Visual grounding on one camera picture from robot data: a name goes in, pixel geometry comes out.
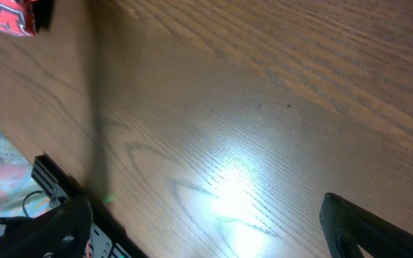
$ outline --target table surface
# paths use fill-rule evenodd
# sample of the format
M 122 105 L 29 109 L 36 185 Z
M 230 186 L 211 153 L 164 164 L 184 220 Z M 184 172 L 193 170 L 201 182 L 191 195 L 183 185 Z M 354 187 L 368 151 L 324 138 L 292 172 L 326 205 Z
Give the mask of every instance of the table surface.
M 151 257 L 327 257 L 326 192 L 413 234 L 413 2 L 57 0 L 0 129 Z

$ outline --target colorful fabric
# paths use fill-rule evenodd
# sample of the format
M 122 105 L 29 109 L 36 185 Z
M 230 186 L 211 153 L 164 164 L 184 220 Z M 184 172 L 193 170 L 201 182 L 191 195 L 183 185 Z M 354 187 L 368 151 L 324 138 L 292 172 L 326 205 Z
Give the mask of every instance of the colorful fabric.
M 24 216 L 23 198 L 41 188 L 31 178 L 32 167 L 0 133 L 0 216 Z M 36 194 L 27 199 L 25 208 L 31 217 L 49 209 L 49 199 Z
M 0 32 L 14 36 L 34 36 L 31 0 L 0 0 Z

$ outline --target black device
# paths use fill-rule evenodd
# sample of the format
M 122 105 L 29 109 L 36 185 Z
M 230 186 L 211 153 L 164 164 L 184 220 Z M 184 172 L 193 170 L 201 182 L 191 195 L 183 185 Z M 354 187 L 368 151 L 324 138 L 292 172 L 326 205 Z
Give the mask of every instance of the black device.
M 372 213 L 327 193 L 320 222 L 332 258 L 364 258 L 358 245 L 376 258 L 413 258 L 413 235 Z
M 35 219 L 0 218 L 0 224 L 6 225 L 0 236 L 0 257 L 147 257 L 107 210 L 90 201 L 46 155 L 36 157 L 32 178 L 50 198 L 53 209 Z

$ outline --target red object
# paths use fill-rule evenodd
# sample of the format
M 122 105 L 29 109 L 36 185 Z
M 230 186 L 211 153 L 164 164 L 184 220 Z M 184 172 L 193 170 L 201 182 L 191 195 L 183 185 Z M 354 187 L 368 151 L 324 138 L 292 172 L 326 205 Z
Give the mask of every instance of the red object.
M 0 0 L 0 32 L 34 36 L 32 0 Z
M 90 258 L 90 253 L 89 253 L 89 241 L 87 241 L 87 258 Z

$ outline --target black cable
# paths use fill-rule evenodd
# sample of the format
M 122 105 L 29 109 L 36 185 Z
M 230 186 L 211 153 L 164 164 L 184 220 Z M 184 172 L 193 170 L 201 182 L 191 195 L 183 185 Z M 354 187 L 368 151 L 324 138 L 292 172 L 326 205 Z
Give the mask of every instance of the black cable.
M 34 192 L 28 194 L 27 196 L 25 196 L 25 198 L 23 199 L 23 202 L 22 202 L 22 209 L 23 209 L 23 213 L 25 213 L 25 216 L 29 217 L 28 212 L 27 212 L 27 210 L 25 209 L 25 201 L 26 201 L 30 196 L 32 196 L 32 195 L 34 195 L 34 194 L 43 194 L 43 193 L 44 193 L 44 191 L 38 190 L 38 191 L 34 191 Z

